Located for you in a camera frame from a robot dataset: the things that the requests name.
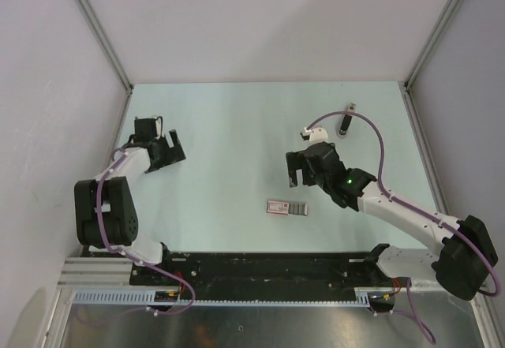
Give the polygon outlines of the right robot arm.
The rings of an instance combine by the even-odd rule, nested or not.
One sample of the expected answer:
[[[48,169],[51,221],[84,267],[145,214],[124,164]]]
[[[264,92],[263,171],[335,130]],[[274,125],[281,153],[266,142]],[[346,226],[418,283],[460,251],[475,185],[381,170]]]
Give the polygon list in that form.
[[[339,207],[390,223],[428,249],[425,259],[410,257],[395,264],[401,253],[393,253],[389,245],[374,248],[374,260],[364,266],[365,279],[373,286],[391,277],[425,277],[465,301],[486,293],[481,287],[487,277],[495,276],[498,256],[486,225],[477,217],[429,213],[400,200],[382,190],[372,174],[345,167],[335,146],[327,142],[286,153],[286,165],[291,187],[316,185]]]

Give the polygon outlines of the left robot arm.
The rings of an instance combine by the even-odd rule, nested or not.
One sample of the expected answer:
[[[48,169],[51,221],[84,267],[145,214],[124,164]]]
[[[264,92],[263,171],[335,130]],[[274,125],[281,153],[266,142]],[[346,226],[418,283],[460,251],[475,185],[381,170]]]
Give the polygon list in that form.
[[[140,232],[131,190],[140,176],[185,160],[177,131],[165,133],[163,127],[160,115],[136,118],[134,133],[115,149],[118,157],[101,174],[74,186],[78,241],[148,264],[148,277],[159,285],[173,278],[174,265],[163,258],[167,248],[161,241]]]

